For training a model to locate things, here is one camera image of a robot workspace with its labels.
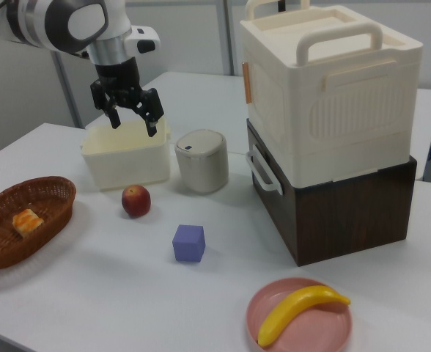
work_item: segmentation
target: white storage box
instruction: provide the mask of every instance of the white storage box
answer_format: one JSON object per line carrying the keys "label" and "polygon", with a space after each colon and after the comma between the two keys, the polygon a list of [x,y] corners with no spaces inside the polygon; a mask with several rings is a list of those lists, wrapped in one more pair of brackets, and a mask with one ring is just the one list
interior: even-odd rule
{"label": "white storage box", "polygon": [[248,1],[241,22],[248,115],[291,185],[408,162],[422,44],[305,0],[302,10],[254,18],[274,1]]}
{"label": "white storage box", "polygon": [[116,130],[109,124],[88,130],[82,156],[98,188],[154,183],[170,177],[170,130],[165,117],[157,133],[147,135],[143,119],[123,122]]}

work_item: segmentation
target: white plastic handle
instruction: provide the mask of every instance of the white plastic handle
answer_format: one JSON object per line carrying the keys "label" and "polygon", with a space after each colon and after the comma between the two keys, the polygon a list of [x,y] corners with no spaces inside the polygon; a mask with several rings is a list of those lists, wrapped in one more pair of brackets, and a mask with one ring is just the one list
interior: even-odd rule
{"label": "white plastic handle", "polygon": [[[278,0],[248,0],[245,6],[245,18],[247,21],[254,20],[254,9],[259,5],[277,2]],[[301,9],[307,10],[310,7],[310,0],[301,0]]]}
{"label": "white plastic handle", "polygon": [[339,26],[329,26],[314,29],[306,33],[299,40],[297,44],[297,65],[304,66],[309,62],[309,49],[314,44],[360,34],[371,34],[370,48],[372,50],[380,50],[382,48],[383,33],[381,27],[376,22],[362,21],[341,24]]}
{"label": "white plastic handle", "polygon": [[[256,145],[253,145],[253,150],[250,150],[249,152],[247,152],[245,157],[246,157],[246,162],[250,166],[250,169],[253,172],[253,175],[257,179],[261,188],[264,189],[265,191],[278,191],[279,194],[282,195],[283,193],[282,193],[281,183],[278,181],[277,177],[270,169],[268,163],[266,163],[266,160],[262,157]],[[269,180],[271,181],[271,183],[266,183],[262,179],[261,175],[259,174],[259,171],[253,164],[253,161],[251,161],[251,158],[256,158],[258,160],[259,165],[261,165],[263,170],[266,172],[266,175],[269,177]]]}

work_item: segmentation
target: small cream container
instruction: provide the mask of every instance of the small cream container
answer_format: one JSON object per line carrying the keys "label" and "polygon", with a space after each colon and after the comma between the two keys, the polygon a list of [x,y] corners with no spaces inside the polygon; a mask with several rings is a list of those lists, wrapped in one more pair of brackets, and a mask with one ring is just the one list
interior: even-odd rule
{"label": "small cream container", "polygon": [[161,182],[170,177],[169,140],[165,117],[159,119],[153,137],[147,135],[143,119],[136,117],[117,129],[109,124],[90,128],[82,156],[102,190]]}
{"label": "small cream container", "polygon": [[219,132],[190,132],[178,140],[174,150],[183,182],[192,191],[210,193],[227,183],[227,143]]}

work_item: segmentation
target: pink plate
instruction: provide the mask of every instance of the pink plate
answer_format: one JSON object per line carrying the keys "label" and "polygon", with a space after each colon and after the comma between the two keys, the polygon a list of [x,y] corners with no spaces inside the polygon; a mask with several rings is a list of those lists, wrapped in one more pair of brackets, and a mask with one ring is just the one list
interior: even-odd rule
{"label": "pink plate", "polygon": [[340,303],[314,306],[292,320],[272,345],[263,349],[257,344],[259,328],[269,312],[292,292],[313,285],[324,284],[302,278],[283,279],[264,286],[253,296],[246,311],[246,325],[258,351],[339,352],[346,346],[353,322],[349,307]]}

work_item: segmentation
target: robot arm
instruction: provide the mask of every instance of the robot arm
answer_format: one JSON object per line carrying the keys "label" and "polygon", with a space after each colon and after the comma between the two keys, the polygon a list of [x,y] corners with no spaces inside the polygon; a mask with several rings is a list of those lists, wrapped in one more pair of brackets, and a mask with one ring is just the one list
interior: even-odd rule
{"label": "robot arm", "polygon": [[131,26],[125,0],[0,0],[0,38],[76,53],[86,51],[98,80],[91,85],[93,101],[120,125],[117,106],[141,116],[149,136],[163,109],[155,89],[139,83],[136,57],[160,47],[150,27]]}

